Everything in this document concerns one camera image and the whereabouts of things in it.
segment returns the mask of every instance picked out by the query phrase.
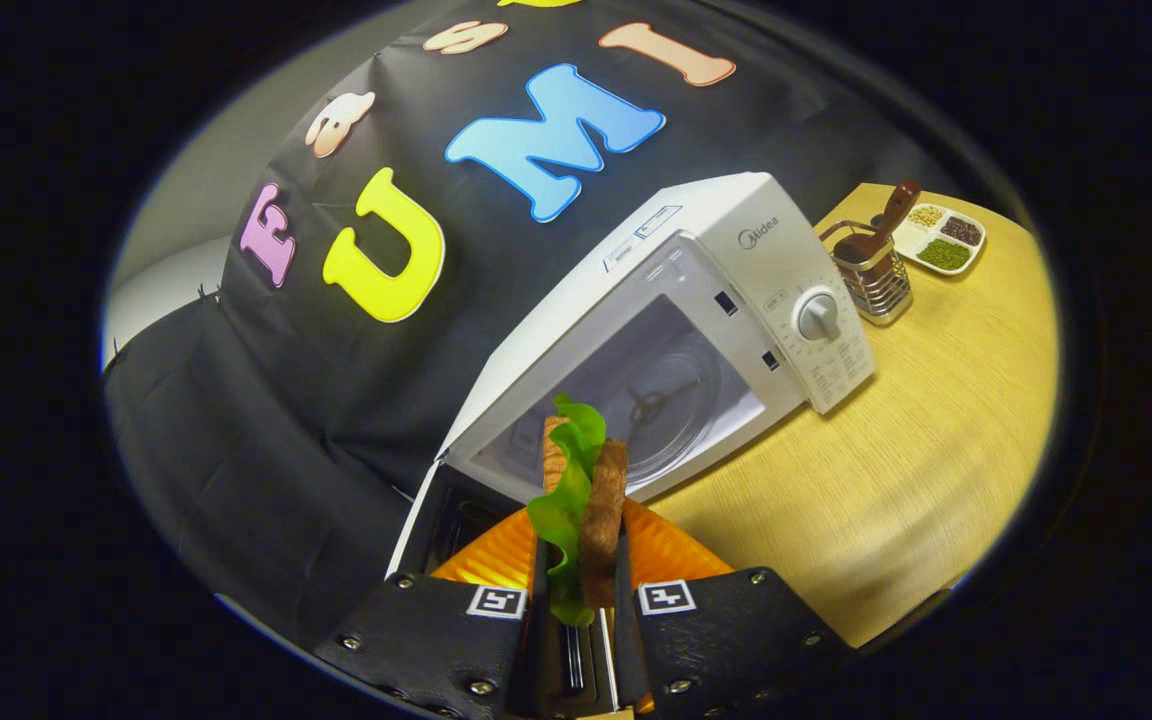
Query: microwave window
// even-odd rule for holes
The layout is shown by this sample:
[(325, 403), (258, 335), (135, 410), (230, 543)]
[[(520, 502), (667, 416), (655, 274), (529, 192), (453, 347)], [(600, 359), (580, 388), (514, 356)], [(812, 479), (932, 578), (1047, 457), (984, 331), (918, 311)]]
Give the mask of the microwave window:
[[(562, 350), (562, 343), (554, 348)], [(596, 407), (608, 437), (626, 441), (630, 487), (667, 473), (763, 410), (740, 373), (662, 295), (536, 397), (476, 455), (477, 464), (540, 486), (544, 422), (559, 392)]]

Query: black cloth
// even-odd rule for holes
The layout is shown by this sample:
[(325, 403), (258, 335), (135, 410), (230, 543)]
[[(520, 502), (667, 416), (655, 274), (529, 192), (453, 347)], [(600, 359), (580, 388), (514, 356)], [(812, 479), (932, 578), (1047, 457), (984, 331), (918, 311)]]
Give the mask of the black cloth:
[[(109, 370), (111, 418), (132, 486), (210, 588), (312, 647), (381, 578), (410, 507), (394, 488), (416, 495), (490, 353), (659, 188), (765, 170), (812, 222), (861, 182), (918, 179), (925, 190), (980, 200), (901, 129), (908, 118), (884, 115), (817, 54), (712, 5), (472, 1), (397, 38), (306, 109), (240, 209), (220, 304), (164, 318)], [(509, 31), (463, 55), (420, 48), (469, 18), (500, 20)], [(736, 70), (692, 88), (667, 65), (598, 46), (630, 22), (730, 59)], [(472, 120), (539, 119), (526, 79), (558, 63), (668, 122), (626, 154), (605, 151), (593, 132), (602, 172), (571, 170), (579, 197), (537, 223), (515, 188), (477, 162), (444, 160), (444, 151)], [(331, 97), (369, 91), (376, 106), (333, 156), (314, 158), (303, 142), (311, 119)], [(382, 167), (447, 241), (433, 291), (393, 324), (323, 281), (326, 252), (346, 227), (381, 270), (403, 268), (397, 233), (353, 211)], [(276, 288), (238, 250), (268, 182), (279, 183), (275, 204), (296, 240)]]

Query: microwave door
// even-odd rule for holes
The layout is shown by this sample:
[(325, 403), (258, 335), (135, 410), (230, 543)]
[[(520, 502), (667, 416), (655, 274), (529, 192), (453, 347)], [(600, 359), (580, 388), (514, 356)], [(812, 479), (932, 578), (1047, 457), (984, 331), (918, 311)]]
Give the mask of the microwave door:
[(544, 420), (563, 392), (626, 441), (627, 495), (646, 500), (804, 401), (778, 353), (695, 240), (676, 232), (453, 442), (448, 462), (518, 501), (540, 495)]

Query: midea logo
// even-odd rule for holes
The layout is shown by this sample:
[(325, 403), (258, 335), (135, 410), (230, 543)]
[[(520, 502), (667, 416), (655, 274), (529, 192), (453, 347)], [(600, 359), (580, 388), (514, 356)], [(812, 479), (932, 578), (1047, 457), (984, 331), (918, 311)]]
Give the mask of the midea logo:
[(780, 220), (772, 218), (771, 220), (767, 220), (767, 222), (758, 225), (758, 229), (740, 232), (736, 236), (736, 241), (740, 242), (740, 245), (745, 250), (753, 250), (755, 245), (758, 245), (758, 238), (763, 237), (764, 234), (767, 234), (772, 228), (776, 227), (776, 223), (780, 223)]

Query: lettuce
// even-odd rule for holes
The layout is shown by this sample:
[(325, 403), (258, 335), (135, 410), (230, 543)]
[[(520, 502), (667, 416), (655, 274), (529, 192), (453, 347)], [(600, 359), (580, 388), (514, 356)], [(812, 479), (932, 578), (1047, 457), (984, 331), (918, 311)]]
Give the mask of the lettuce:
[(591, 406), (573, 402), (558, 393), (554, 407), (568, 422), (550, 432), (550, 439), (567, 457), (567, 468), (558, 486), (547, 495), (526, 503), (526, 517), (536, 533), (563, 553), (559, 564), (545, 575), (550, 579), (550, 612), (564, 626), (589, 626), (594, 611), (585, 605), (579, 589), (579, 525), (589, 507), (591, 480), (602, 446), (607, 423)]

